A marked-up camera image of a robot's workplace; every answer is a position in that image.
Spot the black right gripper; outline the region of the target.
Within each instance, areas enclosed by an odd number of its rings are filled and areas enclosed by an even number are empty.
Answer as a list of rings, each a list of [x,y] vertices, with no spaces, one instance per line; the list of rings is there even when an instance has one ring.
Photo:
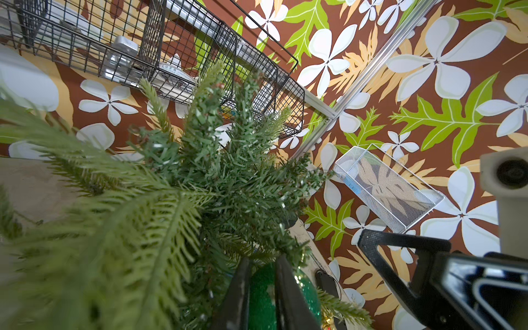
[[[443,239],[364,230],[357,246],[400,305],[430,329],[526,329],[527,260],[489,252],[448,253]],[[404,283],[382,246],[414,248],[417,268]]]

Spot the green glitter ball ornament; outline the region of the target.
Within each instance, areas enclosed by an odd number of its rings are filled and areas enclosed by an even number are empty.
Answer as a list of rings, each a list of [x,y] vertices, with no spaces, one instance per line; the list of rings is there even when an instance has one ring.
[[[321,328],[323,313],[315,285],[309,276],[300,269],[294,268],[294,277],[310,312]],[[249,329],[277,329],[274,280],[274,263],[264,265],[252,275],[250,279]]]

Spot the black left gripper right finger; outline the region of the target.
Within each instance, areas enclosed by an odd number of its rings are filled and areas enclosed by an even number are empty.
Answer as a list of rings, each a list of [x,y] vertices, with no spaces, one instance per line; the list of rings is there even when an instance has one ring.
[[[277,329],[320,329],[320,325],[308,308],[290,262],[285,255],[281,255],[275,261],[274,291]]]

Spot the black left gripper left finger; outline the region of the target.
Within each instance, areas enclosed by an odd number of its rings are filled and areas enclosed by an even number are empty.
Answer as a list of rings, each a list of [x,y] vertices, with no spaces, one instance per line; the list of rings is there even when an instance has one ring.
[[[232,277],[224,300],[214,315],[210,329],[248,329],[251,261],[244,257]]]

